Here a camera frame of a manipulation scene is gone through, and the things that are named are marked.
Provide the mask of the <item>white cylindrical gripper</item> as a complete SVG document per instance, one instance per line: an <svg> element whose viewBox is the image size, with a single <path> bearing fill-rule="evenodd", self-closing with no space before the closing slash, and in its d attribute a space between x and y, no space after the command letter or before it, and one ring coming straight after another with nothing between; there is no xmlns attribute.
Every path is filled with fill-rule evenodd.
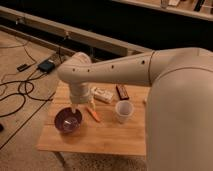
<svg viewBox="0 0 213 171"><path fill-rule="evenodd" d="M87 103L91 99L91 92L88 83L80 83L80 84L70 84L70 100L73 104L71 104L71 110L73 113L76 113L77 104ZM93 101L89 102L89 107L92 110L96 109L95 103Z"/></svg>

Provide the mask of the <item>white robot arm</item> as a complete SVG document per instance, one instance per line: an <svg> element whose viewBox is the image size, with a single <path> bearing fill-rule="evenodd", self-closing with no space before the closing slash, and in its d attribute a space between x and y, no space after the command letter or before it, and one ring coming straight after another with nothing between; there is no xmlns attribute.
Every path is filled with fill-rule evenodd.
<svg viewBox="0 0 213 171"><path fill-rule="evenodd" d="M213 171L213 52L177 48L97 63L78 52L58 75L75 106L90 99L90 82L148 86L147 170Z"/></svg>

